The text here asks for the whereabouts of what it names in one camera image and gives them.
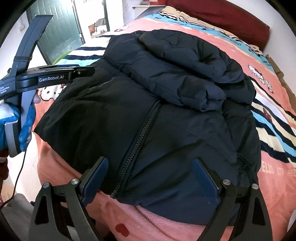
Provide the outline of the left blue gloved hand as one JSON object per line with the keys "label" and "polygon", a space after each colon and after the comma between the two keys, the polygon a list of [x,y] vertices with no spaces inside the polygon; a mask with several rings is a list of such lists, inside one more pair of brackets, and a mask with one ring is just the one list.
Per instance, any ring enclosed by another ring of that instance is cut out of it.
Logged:
{"label": "left blue gloved hand", "polygon": [[[32,139],[32,134],[31,134],[32,127],[36,119],[35,104],[38,104],[40,102],[41,102],[41,99],[38,96],[38,93],[36,93],[30,105],[26,122],[23,125],[20,131],[20,135],[18,137],[18,140],[20,142],[21,152],[24,152],[27,149],[28,144]],[[20,117],[20,112],[15,106],[7,103],[1,104],[1,157],[8,156],[8,143],[6,140],[4,125],[6,123],[12,123],[14,121],[17,121],[19,117]]]}

